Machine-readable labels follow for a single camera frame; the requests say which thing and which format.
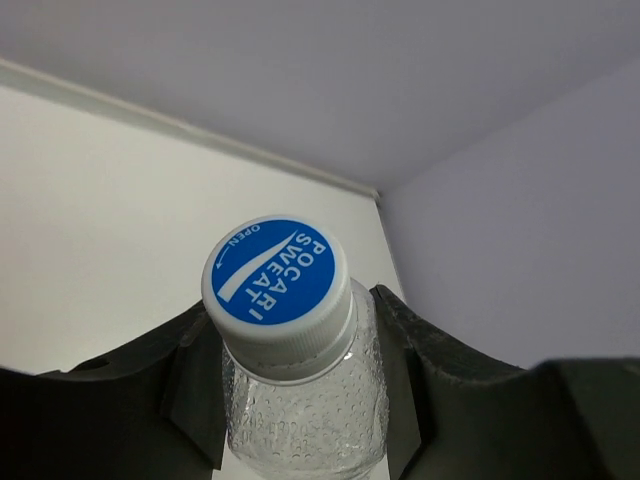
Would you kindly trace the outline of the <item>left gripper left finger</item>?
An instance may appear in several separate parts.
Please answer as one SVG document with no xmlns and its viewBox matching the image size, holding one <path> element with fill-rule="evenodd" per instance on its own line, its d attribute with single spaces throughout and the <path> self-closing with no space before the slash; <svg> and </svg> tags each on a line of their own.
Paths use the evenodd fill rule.
<svg viewBox="0 0 640 480">
<path fill-rule="evenodd" d="M 226 420 L 202 303 L 68 372 L 1 371 L 4 479 L 210 479 Z"/>
</svg>

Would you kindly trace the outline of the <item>clear bottle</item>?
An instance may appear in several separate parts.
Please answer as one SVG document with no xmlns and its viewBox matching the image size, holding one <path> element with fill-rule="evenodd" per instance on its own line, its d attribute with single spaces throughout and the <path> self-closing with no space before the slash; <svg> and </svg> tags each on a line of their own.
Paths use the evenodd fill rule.
<svg viewBox="0 0 640 480">
<path fill-rule="evenodd" d="M 222 339 L 229 450 L 264 479 L 367 479 L 389 400 L 371 293 L 337 238 L 288 215 L 211 252 L 204 307 Z"/>
</svg>

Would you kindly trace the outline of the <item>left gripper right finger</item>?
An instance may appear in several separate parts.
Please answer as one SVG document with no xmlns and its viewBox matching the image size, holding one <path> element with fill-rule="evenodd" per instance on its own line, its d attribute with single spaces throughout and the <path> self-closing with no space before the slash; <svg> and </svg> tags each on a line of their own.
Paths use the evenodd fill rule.
<svg viewBox="0 0 640 480">
<path fill-rule="evenodd" d="M 635 479 L 639 362 L 523 369 L 464 344 L 372 289 L 389 397 L 393 479 Z"/>
</svg>

